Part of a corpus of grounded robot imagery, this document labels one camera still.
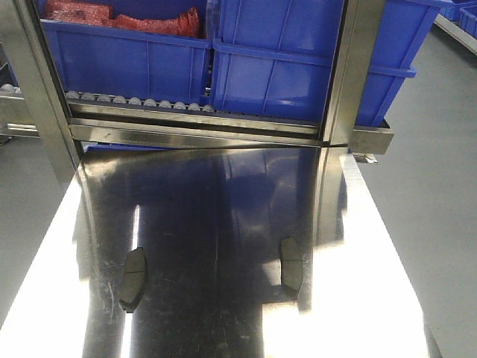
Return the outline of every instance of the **reflective metal surface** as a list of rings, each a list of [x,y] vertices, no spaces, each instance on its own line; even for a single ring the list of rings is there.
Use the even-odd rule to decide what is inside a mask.
[[[22,95],[0,94],[0,122],[32,125],[33,118]]]
[[[394,138],[390,128],[355,126],[350,140],[353,153],[386,154]]]
[[[37,127],[34,125],[12,125],[0,122],[0,136],[29,136],[39,138]]]
[[[330,145],[350,142],[385,2],[345,1],[331,90],[319,136]]]
[[[218,128],[241,128],[273,131],[283,133],[293,133],[296,135],[309,135],[310,139],[316,139],[318,129],[316,125],[303,124],[299,121],[287,119],[267,118],[258,116],[240,116],[238,114],[208,113],[193,110],[173,110],[160,107],[138,107],[129,104],[100,104],[89,103],[87,101],[69,101],[73,116],[76,118],[114,119],[115,117],[127,117],[129,119],[153,119],[158,125],[175,124],[176,127],[193,128],[191,125],[202,125],[204,129],[210,130]]]
[[[281,285],[289,237],[298,295]],[[126,314],[118,290],[136,246],[148,282]],[[429,342],[346,149],[116,151],[85,155],[0,356],[439,357]]]
[[[454,37],[462,45],[467,47],[473,54],[477,55],[477,39],[458,27],[455,23],[446,19],[442,15],[437,15],[434,23]]]
[[[68,129],[70,116],[40,19],[31,0],[0,1],[0,37],[58,177],[67,187],[79,164],[80,145]]]
[[[316,139],[291,134],[256,131],[223,131],[220,128],[202,129],[157,125],[145,120],[122,122],[118,120],[73,118],[69,126],[74,139],[90,142],[155,145],[172,148],[217,148],[244,145],[309,145],[319,146]]]
[[[7,61],[7,55],[5,54],[5,51],[3,51],[3,46],[1,45],[1,39],[0,39],[0,67],[6,64]]]

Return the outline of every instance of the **blue plastic bin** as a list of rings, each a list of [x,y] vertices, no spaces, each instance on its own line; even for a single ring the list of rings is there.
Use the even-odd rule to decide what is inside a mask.
[[[445,7],[440,13],[450,21],[460,21],[461,8],[477,5],[476,0],[452,0],[452,6]]]
[[[206,0],[100,0],[117,14],[163,19]],[[45,0],[37,2],[40,16]],[[203,102],[211,40],[147,34],[42,19],[51,54],[67,91]]]
[[[461,29],[477,39],[477,6],[461,9]]]
[[[408,68],[435,17],[451,0],[388,0],[372,64]],[[225,43],[331,57],[342,0],[222,0]]]
[[[319,122],[323,116],[332,61],[229,45],[214,39],[212,103],[216,110]],[[359,125],[379,126],[412,69],[371,66]]]

